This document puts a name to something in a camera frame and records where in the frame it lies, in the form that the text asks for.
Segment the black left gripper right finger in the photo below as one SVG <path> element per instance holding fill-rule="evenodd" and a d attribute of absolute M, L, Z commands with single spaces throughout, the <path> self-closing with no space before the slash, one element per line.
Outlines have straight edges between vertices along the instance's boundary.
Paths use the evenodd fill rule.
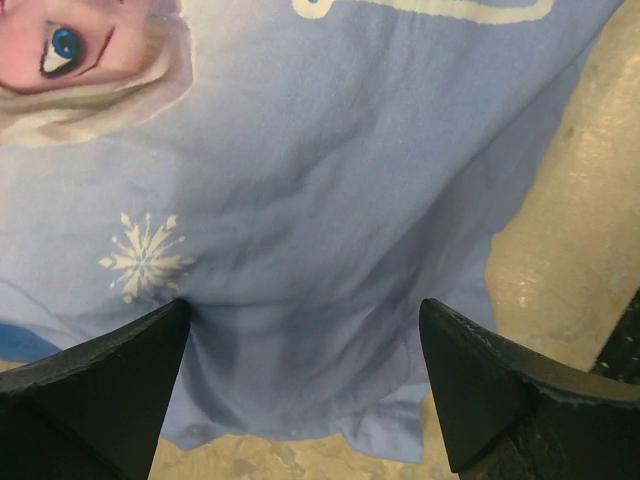
<path fill-rule="evenodd" d="M 581 371 L 422 302 L 420 338 L 461 479 L 636 479 L 639 384 Z"/>

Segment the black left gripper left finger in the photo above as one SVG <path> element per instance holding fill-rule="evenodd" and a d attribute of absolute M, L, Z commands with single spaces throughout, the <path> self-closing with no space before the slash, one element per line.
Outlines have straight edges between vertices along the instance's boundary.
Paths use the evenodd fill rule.
<path fill-rule="evenodd" d="M 4 479 L 146 479 L 190 331 L 171 303 L 1 375 Z"/>

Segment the blue and pink printed pillowcase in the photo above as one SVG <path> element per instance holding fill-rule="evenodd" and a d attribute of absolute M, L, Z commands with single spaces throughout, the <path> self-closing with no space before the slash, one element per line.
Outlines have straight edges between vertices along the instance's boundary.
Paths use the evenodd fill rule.
<path fill-rule="evenodd" d="M 615 1 L 5 1 L 1 357 L 175 298 L 163 436 L 417 463 L 420 303 L 484 270 Z"/>

